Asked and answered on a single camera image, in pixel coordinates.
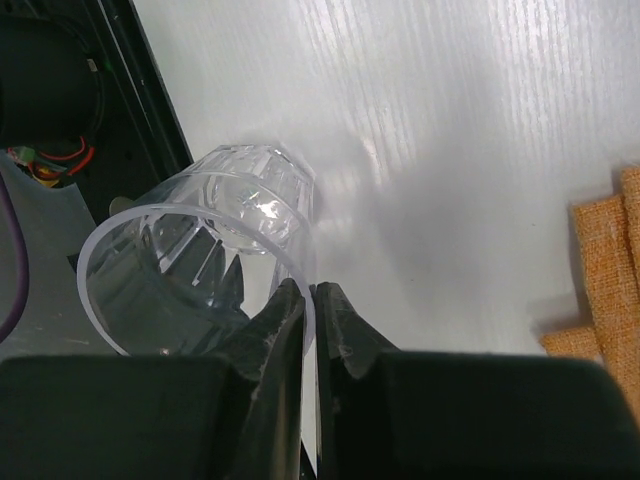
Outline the clear drinking glass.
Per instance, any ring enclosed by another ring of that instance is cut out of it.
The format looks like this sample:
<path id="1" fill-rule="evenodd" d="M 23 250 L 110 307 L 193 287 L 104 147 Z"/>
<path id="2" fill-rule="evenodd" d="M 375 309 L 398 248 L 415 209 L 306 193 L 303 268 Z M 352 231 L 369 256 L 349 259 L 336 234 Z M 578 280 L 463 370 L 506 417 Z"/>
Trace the clear drinking glass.
<path id="1" fill-rule="evenodd" d="M 278 145 L 225 145 L 102 222 L 80 300 L 122 355 L 198 355 L 254 323 L 291 281 L 315 314 L 315 176 Z"/>

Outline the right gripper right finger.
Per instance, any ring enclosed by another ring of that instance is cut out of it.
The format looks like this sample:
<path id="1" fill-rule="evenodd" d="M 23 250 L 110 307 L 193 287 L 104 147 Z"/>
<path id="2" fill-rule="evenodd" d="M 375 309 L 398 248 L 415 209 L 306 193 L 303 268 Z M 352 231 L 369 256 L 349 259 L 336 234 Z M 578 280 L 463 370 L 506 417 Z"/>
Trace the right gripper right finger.
<path id="1" fill-rule="evenodd" d="M 315 290 L 322 479 L 635 479 L 639 430 L 599 365 L 403 351 Z"/>

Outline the orange cloth napkin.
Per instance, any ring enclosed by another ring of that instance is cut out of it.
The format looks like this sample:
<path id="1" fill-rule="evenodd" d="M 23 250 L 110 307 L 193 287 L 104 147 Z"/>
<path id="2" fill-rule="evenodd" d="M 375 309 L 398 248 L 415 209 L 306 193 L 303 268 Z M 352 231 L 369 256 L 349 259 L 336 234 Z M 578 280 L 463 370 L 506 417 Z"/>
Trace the orange cloth napkin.
<path id="1" fill-rule="evenodd" d="M 545 334 L 547 354 L 601 360 L 639 415 L 639 168 L 621 192 L 572 208 L 592 324 Z"/>

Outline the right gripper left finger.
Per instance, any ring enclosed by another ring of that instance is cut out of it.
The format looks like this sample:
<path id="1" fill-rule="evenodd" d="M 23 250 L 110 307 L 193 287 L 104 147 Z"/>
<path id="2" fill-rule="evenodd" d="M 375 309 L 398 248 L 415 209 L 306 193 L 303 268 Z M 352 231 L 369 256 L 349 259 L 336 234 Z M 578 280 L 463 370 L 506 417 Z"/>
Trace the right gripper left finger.
<path id="1" fill-rule="evenodd" d="M 1 365 L 5 479 L 295 479 L 305 300 L 283 281 L 205 356 Z"/>

